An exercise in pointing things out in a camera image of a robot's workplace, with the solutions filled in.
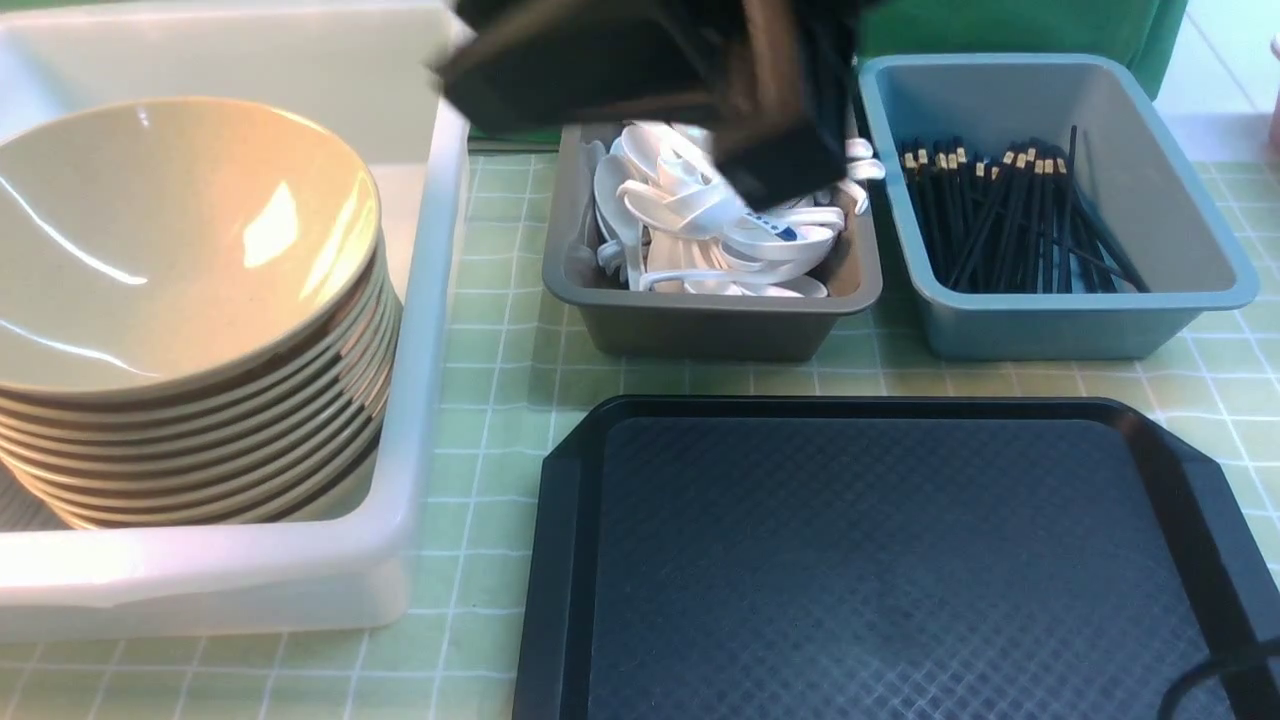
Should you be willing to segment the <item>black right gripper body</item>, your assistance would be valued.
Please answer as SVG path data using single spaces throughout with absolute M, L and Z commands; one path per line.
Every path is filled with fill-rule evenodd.
M 460 1 L 429 65 L 492 135 L 649 120 L 710 133 L 758 210 L 847 174 L 860 1 Z

